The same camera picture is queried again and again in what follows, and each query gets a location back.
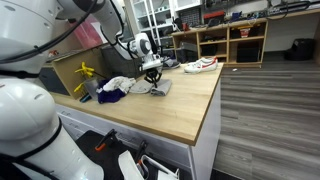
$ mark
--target wooden floor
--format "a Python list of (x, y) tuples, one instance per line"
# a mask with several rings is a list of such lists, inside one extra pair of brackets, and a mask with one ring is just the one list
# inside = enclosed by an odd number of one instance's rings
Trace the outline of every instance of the wooden floor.
[(222, 75), (214, 168), (243, 179), (320, 179), (320, 67), (269, 55)]

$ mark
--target gray cloth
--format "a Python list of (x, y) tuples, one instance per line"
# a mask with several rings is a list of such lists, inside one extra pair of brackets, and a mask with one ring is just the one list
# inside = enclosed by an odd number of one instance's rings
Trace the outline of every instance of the gray cloth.
[(152, 87), (153, 87), (153, 84), (150, 84), (145, 80), (140, 80), (131, 87), (129, 92), (144, 94), (144, 93), (148, 93)]
[(157, 83), (158, 88), (153, 87), (151, 89), (151, 95), (154, 96), (165, 96), (171, 87), (172, 81), (170, 79), (160, 79)]

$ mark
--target blue cloth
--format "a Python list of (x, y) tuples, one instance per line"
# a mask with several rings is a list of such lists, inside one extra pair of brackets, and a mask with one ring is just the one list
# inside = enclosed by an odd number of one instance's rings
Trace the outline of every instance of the blue cloth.
[[(110, 80), (111, 79), (100, 81), (98, 88), (102, 88)], [(115, 103), (115, 102), (118, 102), (124, 96), (126, 96), (126, 94), (122, 92), (120, 89), (116, 89), (114, 91), (109, 91), (109, 92), (102, 90), (100, 93), (98, 93), (98, 102), (100, 104), (107, 103), (107, 102)]]

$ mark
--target sneaker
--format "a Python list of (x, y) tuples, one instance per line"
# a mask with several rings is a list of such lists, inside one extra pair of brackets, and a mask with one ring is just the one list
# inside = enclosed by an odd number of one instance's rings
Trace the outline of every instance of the sneaker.
[(200, 59), (196, 60), (195, 62), (188, 63), (188, 66), (192, 65), (194, 63), (198, 63), (199, 61), (202, 61), (203, 63), (211, 63), (214, 59), (217, 59), (217, 57), (216, 56), (214, 56), (212, 58), (204, 58), (203, 57), (203, 58), (200, 58)]
[(212, 58), (213, 60), (209, 63), (203, 62), (201, 59), (198, 61), (189, 64), (184, 68), (184, 72), (186, 73), (199, 73), (204, 71), (214, 71), (218, 67), (218, 59)]
[(164, 58), (162, 69), (163, 70), (175, 69), (175, 68), (178, 68), (180, 64), (181, 63), (175, 59)]

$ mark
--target robotic hand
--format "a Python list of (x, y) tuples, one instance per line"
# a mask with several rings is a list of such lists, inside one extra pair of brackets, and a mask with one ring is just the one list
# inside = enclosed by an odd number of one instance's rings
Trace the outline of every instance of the robotic hand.
[(47, 50), (76, 28), (51, 40), (56, 18), (82, 16), (80, 24), (93, 14), (125, 59), (143, 58), (142, 69), (155, 83), (162, 63), (151, 53), (147, 35), (137, 34), (126, 44), (119, 40), (125, 14), (116, 0), (0, 0), (0, 8), (0, 160), (31, 179), (103, 179), (102, 168), (62, 127), (50, 93), (33, 83)]

